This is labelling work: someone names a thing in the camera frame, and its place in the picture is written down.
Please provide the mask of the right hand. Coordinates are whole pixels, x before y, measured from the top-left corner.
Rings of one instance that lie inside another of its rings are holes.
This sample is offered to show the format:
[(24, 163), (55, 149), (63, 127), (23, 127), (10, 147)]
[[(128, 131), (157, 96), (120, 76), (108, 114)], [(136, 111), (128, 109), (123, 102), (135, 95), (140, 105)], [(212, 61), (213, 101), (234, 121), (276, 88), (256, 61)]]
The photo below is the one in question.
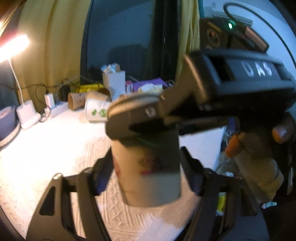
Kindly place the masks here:
[(270, 135), (234, 134), (225, 155), (236, 161), (258, 201), (286, 203), (295, 198), (295, 119), (292, 116), (273, 127)]

